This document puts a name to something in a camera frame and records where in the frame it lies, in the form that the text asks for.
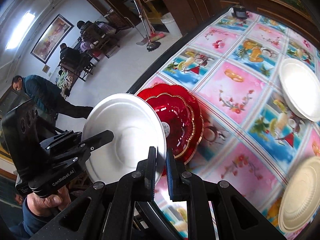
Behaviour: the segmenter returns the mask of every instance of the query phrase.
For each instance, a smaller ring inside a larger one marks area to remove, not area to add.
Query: printed tablecloth pattern
[[[285,186],[303,160],[320,156],[320,128],[285,104],[278,68],[285,58],[296,58],[319,77],[320,52],[272,19],[250,12],[243,21],[231,12],[181,48],[140,90],[178,84],[198,99],[204,136],[187,169],[210,182],[229,181],[280,231]],[[187,205],[170,200],[165,176],[156,185],[155,202],[188,237]],[[283,234],[292,240],[300,231]]]

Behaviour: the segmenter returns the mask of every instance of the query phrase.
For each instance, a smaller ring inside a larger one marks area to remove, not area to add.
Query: white bowl
[[[307,159],[294,173],[279,208],[279,228],[295,232],[309,222],[320,205],[320,157]]]
[[[86,169],[93,182],[112,183],[135,171],[148,158],[149,147],[157,149],[156,183],[163,172],[166,154],[164,130],[156,112],[141,98],[115,94],[103,99],[90,113],[82,133],[87,139],[110,130],[114,139],[91,152]]]
[[[320,82],[311,69],[300,60],[286,58],[279,78],[288,107],[300,118],[320,121]]]

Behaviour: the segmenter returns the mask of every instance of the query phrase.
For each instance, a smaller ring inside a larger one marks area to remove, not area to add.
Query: white tile floor
[[[120,48],[110,58],[102,57],[86,82],[77,80],[67,101],[77,106],[95,106],[107,96],[127,92],[142,73],[180,38],[166,33],[166,37],[159,40],[160,47],[148,52],[146,45],[136,45],[142,40],[136,29],[118,35]],[[84,124],[84,118],[74,119],[59,114],[56,126],[62,130],[82,131]]]

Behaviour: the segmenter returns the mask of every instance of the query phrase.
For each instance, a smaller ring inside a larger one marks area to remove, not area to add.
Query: white bucket
[[[172,36],[178,37],[181,36],[180,29],[176,24],[174,18],[172,17],[171,13],[167,13],[161,17],[162,23],[167,27],[169,33]]]

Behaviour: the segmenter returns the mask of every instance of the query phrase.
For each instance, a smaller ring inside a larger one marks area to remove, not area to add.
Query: ceiling light
[[[10,41],[7,44],[6,49],[14,49],[16,48],[20,42],[25,37],[33,19],[35,18],[34,14],[31,14],[27,12],[17,25],[17,27],[14,29],[13,34],[11,36]]]

